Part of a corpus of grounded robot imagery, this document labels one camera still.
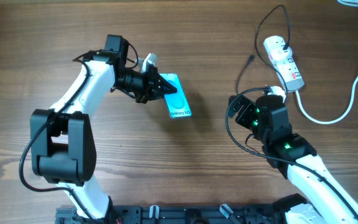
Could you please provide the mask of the Samsung Galaxy smartphone cyan screen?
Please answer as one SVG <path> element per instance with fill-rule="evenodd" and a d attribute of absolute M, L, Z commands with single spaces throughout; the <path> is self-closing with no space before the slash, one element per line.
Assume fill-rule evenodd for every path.
<path fill-rule="evenodd" d="M 164 96 L 170 117 L 172 119 L 190 117 L 192 112 L 178 75 L 176 73 L 161 73 L 160 75 L 177 89 L 176 93 Z"/>

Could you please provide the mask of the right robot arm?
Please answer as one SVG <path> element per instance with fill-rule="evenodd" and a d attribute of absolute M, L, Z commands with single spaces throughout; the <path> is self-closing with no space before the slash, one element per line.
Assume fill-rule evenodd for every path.
<path fill-rule="evenodd" d="M 358 223 L 358 203 L 328 171 L 316 149 L 292 131 L 281 96 L 264 95 L 256 101 L 231 96 L 226 117 L 250 130 L 262 143 L 260 157 L 297 187 L 308 199 L 284 209 L 285 221 Z"/>

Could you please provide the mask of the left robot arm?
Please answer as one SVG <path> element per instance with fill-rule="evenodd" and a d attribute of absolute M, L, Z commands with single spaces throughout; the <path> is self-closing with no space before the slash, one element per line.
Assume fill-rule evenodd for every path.
<path fill-rule="evenodd" d="M 94 176 L 97 155 L 90 120 L 104 95 L 119 90 L 136 103 L 146 103 L 178 91 L 147 59 L 133 61 L 143 66 L 140 71 L 127 67 L 130 48 L 123 36 L 109 34 L 103 49 L 74 59 L 81 63 L 81 72 L 64 96 L 30 117 L 30 141 L 19 162 L 19 178 L 26 188 L 40 191 L 24 178 L 24 162 L 30 154 L 34 174 L 53 185 L 46 191 L 62 190 L 74 203 L 75 222 L 122 223 Z"/>

